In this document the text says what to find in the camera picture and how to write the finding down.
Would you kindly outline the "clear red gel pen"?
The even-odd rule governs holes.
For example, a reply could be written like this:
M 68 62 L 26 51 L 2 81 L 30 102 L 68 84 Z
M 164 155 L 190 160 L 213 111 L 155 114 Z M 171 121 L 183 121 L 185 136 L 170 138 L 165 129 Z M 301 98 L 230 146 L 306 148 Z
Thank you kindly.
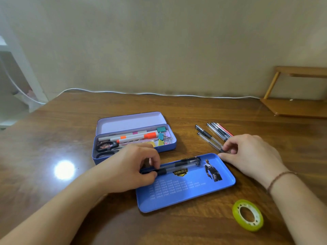
M 225 136 L 232 137 L 233 134 L 230 133 L 228 130 L 226 130 L 223 126 L 221 126 L 219 123 L 215 123 L 215 125 L 225 134 Z

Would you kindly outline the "white marker with orange band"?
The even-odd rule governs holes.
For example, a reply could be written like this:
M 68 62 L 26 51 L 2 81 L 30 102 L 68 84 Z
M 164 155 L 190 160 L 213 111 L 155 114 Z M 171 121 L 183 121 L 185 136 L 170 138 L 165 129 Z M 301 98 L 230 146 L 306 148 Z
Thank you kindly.
M 135 140 L 141 140 L 141 139 L 152 139 L 158 137 L 158 132 L 148 132 L 143 134 L 136 134 L 132 136 L 126 136 L 125 138 L 121 137 L 120 139 L 116 140 L 117 143 L 126 143 L 130 141 Z

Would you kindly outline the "wooden desk shelf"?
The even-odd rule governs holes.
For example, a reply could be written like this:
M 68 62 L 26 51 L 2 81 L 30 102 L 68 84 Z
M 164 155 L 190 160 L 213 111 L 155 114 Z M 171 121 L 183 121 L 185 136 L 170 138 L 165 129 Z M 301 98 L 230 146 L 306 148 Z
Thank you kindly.
M 270 111 L 276 116 L 327 119 L 326 100 L 287 100 L 269 98 L 280 74 L 298 78 L 327 79 L 327 68 L 323 67 L 298 67 L 276 66 L 275 75 L 263 98 L 260 98 Z

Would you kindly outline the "blue printed tin tray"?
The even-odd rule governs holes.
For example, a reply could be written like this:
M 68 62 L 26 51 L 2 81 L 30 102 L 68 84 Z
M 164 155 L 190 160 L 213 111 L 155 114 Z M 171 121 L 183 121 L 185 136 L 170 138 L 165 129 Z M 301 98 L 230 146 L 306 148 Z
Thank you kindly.
M 200 166 L 157 176 L 154 183 L 136 189 L 137 205 L 149 213 L 196 197 L 229 188 L 236 179 L 217 154 L 197 156 Z

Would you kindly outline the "white marker with pink band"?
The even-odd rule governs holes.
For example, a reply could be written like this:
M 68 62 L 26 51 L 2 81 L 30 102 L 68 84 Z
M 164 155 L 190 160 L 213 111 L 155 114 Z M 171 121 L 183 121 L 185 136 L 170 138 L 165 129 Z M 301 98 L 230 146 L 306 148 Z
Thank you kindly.
M 146 133 L 147 131 L 136 131 L 136 132 L 130 132 L 130 133 L 124 133 L 124 134 L 119 134 L 119 135 L 111 135 L 111 136 L 103 136 L 99 137 L 98 141 L 105 141 L 105 140 L 111 140 L 111 139 L 120 139 L 121 137 L 125 138 L 126 136 L 132 136 L 136 134 L 143 134 Z

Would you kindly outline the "person's right forearm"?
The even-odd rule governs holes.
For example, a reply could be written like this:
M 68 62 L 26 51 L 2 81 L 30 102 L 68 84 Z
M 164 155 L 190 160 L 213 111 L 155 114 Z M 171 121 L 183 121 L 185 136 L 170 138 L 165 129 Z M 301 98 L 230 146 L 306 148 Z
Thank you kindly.
M 277 176 L 268 192 L 297 245 L 327 245 L 327 206 L 291 171 Z

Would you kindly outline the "person's left hand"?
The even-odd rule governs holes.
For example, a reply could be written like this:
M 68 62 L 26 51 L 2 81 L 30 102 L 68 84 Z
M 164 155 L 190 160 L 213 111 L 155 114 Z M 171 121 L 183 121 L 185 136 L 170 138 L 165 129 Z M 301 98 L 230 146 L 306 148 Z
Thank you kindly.
M 160 168 L 159 153 L 151 144 L 132 144 L 94 167 L 96 189 L 99 194 L 120 193 L 143 187 L 136 186 L 136 173 L 140 173 L 147 159 L 155 169 Z

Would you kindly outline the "person's right hand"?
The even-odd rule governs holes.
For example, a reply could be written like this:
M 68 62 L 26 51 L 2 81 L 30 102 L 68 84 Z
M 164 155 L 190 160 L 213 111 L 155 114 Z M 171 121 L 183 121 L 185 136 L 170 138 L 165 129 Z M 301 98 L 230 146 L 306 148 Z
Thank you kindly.
M 277 176 L 289 171 L 279 152 L 257 135 L 232 136 L 224 143 L 223 150 L 225 153 L 238 154 L 239 164 L 232 166 L 265 189 Z

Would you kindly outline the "clear black gel pen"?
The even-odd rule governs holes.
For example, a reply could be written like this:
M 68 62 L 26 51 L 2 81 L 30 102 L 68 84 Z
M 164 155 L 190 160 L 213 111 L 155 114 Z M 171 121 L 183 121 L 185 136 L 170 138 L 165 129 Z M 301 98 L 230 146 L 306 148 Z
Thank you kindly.
M 215 127 L 215 129 L 220 132 L 223 136 L 225 136 L 227 139 L 232 137 L 233 135 L 228 132 L 225 128 L 223 128 L 220 124 L 211 122 L 211 125 Z
M 200 136 L 202 135 L 203 137 L 206 137 L 207 140 L 212 141 L 214 144 L 216 144 L 220 149 L 223 148 L 223 145 L 215 139 L 210 133 L 202 129 L 199 125 L 195 125 L 195 129 L 198 131 L 197 134 Z
M 148 169 L 140 171 L 141 174 L 148 174 L 151 172 L 156 172 L 158 176 L 165 175 L 173 172 L 183 172 L 183 170 L 188 169 L 193 166 L 200 166 L 201 161 L 191 160 L 191 161 L 178 161 L 166 166 L 162 166 L 159 169 Z
M 175 166 L 187 165 L 191 163 L 201 163 L 201 159 L 199 157 L 190 157 L 190 158 L 182 159 L 175 162 Z
M 221 133 L 218 129 L 212 126 L 210 123 L 207 123 L 207 126 L 214 132 L 218 137 L 220 137 L 224 142 L 228 140 L 228 137 Z
M 220 153 L 225 153 L 225 151 L 220 148 L 217 144 L 213 143 L 211 140 L 209 140 L 207 137 L 205 137 L 204 135 L 202 135 L 200 132 L 197 132 L 197 135 L 199 137 L 201 137 L 204 141 L 206 141 L 207 143 L 209 143 L 213 148 L 215 148 L 218 152 Z

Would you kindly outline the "white shelf unit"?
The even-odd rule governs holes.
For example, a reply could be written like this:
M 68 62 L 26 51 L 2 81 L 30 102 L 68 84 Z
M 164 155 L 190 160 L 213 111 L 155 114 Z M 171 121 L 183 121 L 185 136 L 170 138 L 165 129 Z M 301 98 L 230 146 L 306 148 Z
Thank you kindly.
M 0 35 L 0 131 L 48 102 L 38 98 Z

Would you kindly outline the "yellow-green tape roll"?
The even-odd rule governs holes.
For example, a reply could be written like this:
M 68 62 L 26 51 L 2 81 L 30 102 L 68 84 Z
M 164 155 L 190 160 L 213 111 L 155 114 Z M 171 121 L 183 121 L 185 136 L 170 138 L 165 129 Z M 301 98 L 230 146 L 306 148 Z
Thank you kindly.
M 250 222 L 247 221 L 241 214 L 241 209 L 242 208 L 246 208 L 249 211 L 251 211 L 251 213 L 254 216 L 254 221 Z M 236 220 L 236 222 L 245 230 L 247 231 L 251 231 L 251 232 L 256 232 L 258 230 L 260 230 L 263 225 L 264 225 L 264 218 L 263 215 L 261 213 L 261 211 L 258 209 L 258 207 L 245 199 L 239 199 L 237 200 L 233 207 L 232 207 L 232 213 L 234 216 L 234 219 Z

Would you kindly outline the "person's left forearm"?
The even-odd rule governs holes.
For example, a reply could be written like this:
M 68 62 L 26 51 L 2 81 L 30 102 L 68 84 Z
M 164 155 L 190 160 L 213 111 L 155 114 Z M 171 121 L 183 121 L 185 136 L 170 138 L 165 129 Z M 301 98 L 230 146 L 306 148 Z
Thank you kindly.
M 0 245 L 70 245 L 103 195 L 99 168 L 93 167 L 0 239 Z

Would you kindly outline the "black scissors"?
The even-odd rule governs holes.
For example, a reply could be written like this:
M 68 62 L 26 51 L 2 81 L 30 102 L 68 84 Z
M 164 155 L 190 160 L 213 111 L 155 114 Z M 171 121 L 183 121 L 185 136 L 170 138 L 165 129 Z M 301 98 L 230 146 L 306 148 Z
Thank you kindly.
M 105 157 L 110 157 L 115 153 L 119 152 L 123 146 L 115 141 L 104 140 L 96 144 L 95 147 L 95 156 L 94 158 L 100 159 Z

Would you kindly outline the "blue tin pencil case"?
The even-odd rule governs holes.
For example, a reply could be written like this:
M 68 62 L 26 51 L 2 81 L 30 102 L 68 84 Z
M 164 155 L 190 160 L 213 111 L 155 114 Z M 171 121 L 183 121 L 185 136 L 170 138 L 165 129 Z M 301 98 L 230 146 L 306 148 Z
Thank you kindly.
M 158 152 L 165 152 L 176 148 L 177 139 L 160 112 L 102 118 L 97 122 L 92 159 L 98 165 L 136 143 L 149 143 Z

